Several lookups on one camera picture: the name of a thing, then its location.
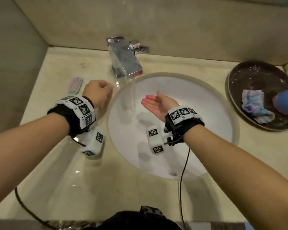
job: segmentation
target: forearm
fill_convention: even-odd
[[[68,132],[65,118],[51,113],[0,134],[0,201]]]
[[[288,181],[246,151],[197,125],[184,141],[258,229],[288,229]]]

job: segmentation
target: sink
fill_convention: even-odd
[[[141,100],[157,91],[181,105],[194,108],[209,130],[229,142],[237,142],[239,125],[236,114],[212,86],[183,74],[151,73],[121,88],[110,108],[110,138],[119,153],[133,166],[158,177],[180,179],[187,158],[188,146],[185,143],[172,147],[166,145],[161,154],[153,154],[149,148],[146,128],[156,125],[163,129],[164,123],[146,110]],[[184,177],[200,176],[206,172],[191,152]]]

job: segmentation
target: dark round tray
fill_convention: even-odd
[[[274,65],[262,61],[246,61],[234,67],[226,79],[226,94],[235,109],[244,118],[259,128],[269,131],[288,129],[288,116],[279,113],[273,106],[272,98],[288,90],[288,75]],[[264,108],[275,114],[270,123],[259,124],[242,109],[242,91],[259,90],[264,92]]]

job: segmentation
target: countertop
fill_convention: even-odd
[[[144,75],[182,73],[201,79],[225,96],[225,79],[235,62],[139,54]],[[70,79],[104,79],[115,84],[107,51],[50,47],[34,85],[21,124],[45,115],[54,102],[67,95]],[[98,125],[107,130],[107,113]],[[259,130],[239,117],[238,146],[273,167],[288,179],[288,131]],[[90,161],[79,146],[64,138],[19,185],[23,202],[45,220],[104,220],[118,211],[159,208],[180,221],[178,182],[157,178],[128,163],[106,135],[102,157]],[[245,221],[209,174],[182,185],[185,220]],[[31,219],[14,192],[0,203],[0,219]]]

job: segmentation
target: faucet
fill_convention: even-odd
[[[142,46],[137,39],[127,42],[122,36],[108,38],[107,45],[112,71],[116,78],[126,76],[130,79],[143,73],[143,68],[135,55],[139,52],[149,53],[149,47]]]

